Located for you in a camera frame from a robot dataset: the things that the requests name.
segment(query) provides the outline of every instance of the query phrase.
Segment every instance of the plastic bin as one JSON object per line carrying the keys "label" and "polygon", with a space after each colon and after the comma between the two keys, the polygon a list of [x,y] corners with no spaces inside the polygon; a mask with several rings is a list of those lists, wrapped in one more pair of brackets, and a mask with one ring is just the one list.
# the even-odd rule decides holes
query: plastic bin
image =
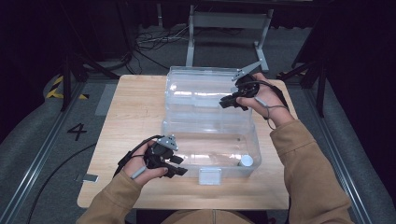
{"label": "plastic bin", "polygon": [[[173,134],[183,158],[184,174],[199,177],[201,169],[217,169],[221,178],[247,177],[261,164],[259,141],[251,109],[222,108],[231,94],[236,69],[171,67],[166,80],[163,134]],[[238,163],[244,155],[251,166]]]}

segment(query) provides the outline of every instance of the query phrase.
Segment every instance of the wooden table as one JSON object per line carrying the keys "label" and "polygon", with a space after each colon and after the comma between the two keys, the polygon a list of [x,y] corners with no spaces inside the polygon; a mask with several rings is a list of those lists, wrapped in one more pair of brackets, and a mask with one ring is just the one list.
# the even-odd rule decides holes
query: wooden table
{"label": "wooden table", "polygon": [[[296,117],[285,84],[272,80],[284,93]],[[96,183],[84,182],[78,205],[88,207],[93,197],[111,180],[117,162],[143,139],[161,134],[164,118],[165,76],[122,76],[94,151],[88,174],[99,175]],[[224,178],[219,186],[198,185],[198,178],[174,176],[147,183],[134,208],[151,209],[287,209],[289,194],[283,165],[269,137],[271,129],[253,111],[262,164],[247,178]]]}

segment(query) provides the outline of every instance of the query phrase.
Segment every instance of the hand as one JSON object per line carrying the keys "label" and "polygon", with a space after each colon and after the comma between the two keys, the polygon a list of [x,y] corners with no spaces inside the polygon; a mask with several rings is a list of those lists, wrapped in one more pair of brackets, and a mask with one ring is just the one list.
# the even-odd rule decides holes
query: hand
{"label": "hand", "polygon": [[[145,145],[143,145],[142,147],[140,147],[134,153],[133,156],[137,156],[137,157],[131,158],[126,163],[126,165],[123,168],[125,174],[127,174],[128,176],[131,176],[136,171],[138,171],[140,168],[142,168],[143,166],[146,166],[146,164],[143,160],[143,156],[138,156],[138,155],[145,155],[146,150],[152,144],[154,144],[154,142],[150,141],[150,142],[146,143]],[[161,176],[165,175],[167,172],[168,172],[168,168],[165,168],[165,167],[160,167],[160,168],[156,168],[156,169],[146,169],[141,175],[139,175],[137,178],[135,178],[134,181],[138,185],[144,186],[151,179],[156,178],[156,177],[161,177]]]}
{"label": "hand", "polygon": [[[272,85],[272,83],[267,78],[265,78],[265,76],[262,73],[256,73],[253,76],[257,80],[262,80]],[[257,92],[256,96],[262,99],[269,106],[283,105],[280,99],[277,97],[277,95],[268,86],[260,85],[260,89]],[[260,115],[271,119],[276,127],[294,119],[294,117],[290,114],[290,112],[286,108],[275,107],[267,110],[262,105],[260,105],[254,98],[238,97],[236,98],[236,102],[240,105],[251,107]]]}

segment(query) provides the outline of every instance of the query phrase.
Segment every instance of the left hand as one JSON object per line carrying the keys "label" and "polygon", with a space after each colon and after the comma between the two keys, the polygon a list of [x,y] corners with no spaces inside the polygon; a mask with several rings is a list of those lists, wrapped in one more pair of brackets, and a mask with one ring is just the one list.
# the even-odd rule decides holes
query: left hand
{"label": "left hand", "polygon": [[[133,156],[136,155],[144,155],[146,150],[149,148],[149,146],[151,146],[152,144],[154,144],[154,141],[150,141],[148,143],[146,143],[145,145],[143,145],[142,147],[140,147]],[[126,165],[124,166],[123,170],[125,172],[125,174],[127,174],[128,176],[131,176],[132,174],[134,174],[136,171],[138,171],[140,168],[142,168],[143,166],[146,166],[144,160],[143,160],[143,156],[138,156],[138,157],[134,157],[131,158]],[[146,185],[151,179],[153,178],[157,178],[157,177],[161,177],[163,175],[165,175],[168,172],[168,169],[165,167],[159,167],[156,169],[146,169],[141,175],[139,175],[137,178],[134,179],[134,181],[140,185],[140,186],[144,186]]]}

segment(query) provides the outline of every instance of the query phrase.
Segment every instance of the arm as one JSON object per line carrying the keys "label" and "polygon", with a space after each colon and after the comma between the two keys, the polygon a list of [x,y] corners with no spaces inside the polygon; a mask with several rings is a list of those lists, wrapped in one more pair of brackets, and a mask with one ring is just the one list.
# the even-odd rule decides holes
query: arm
{"label": "arm", "polygon": [[[254,76],[269,82],[262,74]],[[263,85],[257,97],[268,105],[282,105],[271,89]],[[347,211],[350,200],[305,126],[285,108],[271,108],[268,114],[253,98],[238,98],[237,102],[252,107],[276,126],[271,138],[285,166],[285,184],[291,197],[290,223],[351,223]]]}
{"label": "arm", "polygon": [[[144,155],[148,143],[139,148],[135,155]],[[125,216],[131,211],[140,195],[140,190],[150,179],[166,174],[167,168],[147,169],[132,179],[130,176],[146,166],[142,157],[134,157],[111,182],[92,200],[88,210],[78,219],[82,223],[125,223]]]}

